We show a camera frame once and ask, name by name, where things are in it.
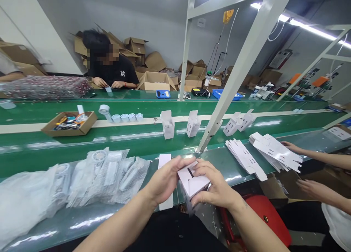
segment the white strip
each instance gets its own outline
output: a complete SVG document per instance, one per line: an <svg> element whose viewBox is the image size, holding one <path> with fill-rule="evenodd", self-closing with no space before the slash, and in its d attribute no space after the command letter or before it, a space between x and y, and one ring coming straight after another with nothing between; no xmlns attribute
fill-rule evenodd
<svg viewBox="0 0 351 252"><path fill-rule="evenodd" d="M305 110L302 113L295 113L293 111L280 111L280 112L262 112L252 113L256 117L273 117L273 116L287 116L287 115L300 115L300 114L313 114L313 113L324 113L333 112L330 109L316 109L316 110ZM233 114L225 114L223 119L231 118ZM199 115L200 120L210 120L211 115ZM174 122L188 122L188 116L172 117ZM161 124L159 117L156 118L144 118L141 122L120 122L120 123L109 123L107 120L98 120L93 125L93 128L106 128L116 126L134 126L134 125L146 125L146 124ZM10 133L24 133L24 132L38 132L47 123L34 123L34 124L15 124L15 125L0 125L0 134Z"/></svg>

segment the blue tray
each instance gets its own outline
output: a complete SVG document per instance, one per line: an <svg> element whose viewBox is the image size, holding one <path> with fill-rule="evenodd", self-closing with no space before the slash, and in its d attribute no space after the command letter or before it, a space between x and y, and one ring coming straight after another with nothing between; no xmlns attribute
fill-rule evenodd
<svg viewBox="0 0 351 252"><path fill-rule="evenodd" d="M213 89L212 90L212 95L215 98L219 99L220 96L222 95L222 92L223 92L223 89ZM233 98L233 101L239 101L242 97L243 97L243 95L237 93L235 95L235 97Z"/></svg>

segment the black device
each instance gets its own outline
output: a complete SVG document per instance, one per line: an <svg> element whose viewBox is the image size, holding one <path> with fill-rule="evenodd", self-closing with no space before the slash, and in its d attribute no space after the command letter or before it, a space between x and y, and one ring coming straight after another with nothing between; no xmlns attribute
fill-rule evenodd
<svg viewBox="0 0 351 252"><path fill-rule="evenodd" d="M209 97L210 96L210 93L208 92L208 90L200 89L200 88L191 89L191 93L196 97Z"/></svg>

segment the black t-shirt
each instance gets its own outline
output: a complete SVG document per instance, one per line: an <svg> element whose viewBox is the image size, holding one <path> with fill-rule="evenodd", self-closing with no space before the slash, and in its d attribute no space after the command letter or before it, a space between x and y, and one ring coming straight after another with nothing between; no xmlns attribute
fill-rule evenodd
<svg viewBox="0 0 351 252"><path fill-rule="evenodd" d="M133 64L122 55L112 65L103 65L102 62L96 61L95 58L91 57L88 75L102 78L109 86L112 86L115 81L139 84Z"/></svg>

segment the hand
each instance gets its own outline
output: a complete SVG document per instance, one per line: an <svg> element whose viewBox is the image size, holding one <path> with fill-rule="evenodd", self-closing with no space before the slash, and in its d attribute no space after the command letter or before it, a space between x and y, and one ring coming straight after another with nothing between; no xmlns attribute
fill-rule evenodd
<svg viewBox="0 0 351 252"><path fill-rule="evenodd" d="M324 184L310 180L298 180L297 185L301 190L311 196L314 200L337 207L344 197Z"/></svg>
<svg viewBox="0 0 351 252"><path fill-rule="evenodd" d="M125 86L125 82L123 81L115 81L113 82L112 84L112 88L121 88L121 87L124 87Z"/></svg>
<svg viewBox="0 0 351 252"><path fill-rule="evenodd" d="M151 198L155 206L165 202L177 186L177 172L183 167L193 163L195 160L195 157L182 159L180 156L171 159L154 173L151 180L142 191Z"/></svg>
<svg viewBox="0 0 351 252"><path fill-rule="evenodd" d="M287 147L289 150L297 153L297 154L303 154L303 149L299 148L298 146L290 143L290 142L281 142L281 144L283 144L285 147Z"/></svg>
<svg viewBox="0 0 351 252"><path fill-rule="evenodd" d="M242 197L234 191L225 181L223 175L217 170L212 163L198 159L193 169L194 176L205 175L210 181L211 186L208 191L201 191L195 195L191 204L195 206L198 203L211 203L216 206L236 210L244 204Z"/></svg>
<svg viewBox="0 0 351 252"><path fill-rule="evenodd" d="M108 87L108 84L106 84L105 80L103 80L102 78L93 78L93 83L98 87Z"/></svg>

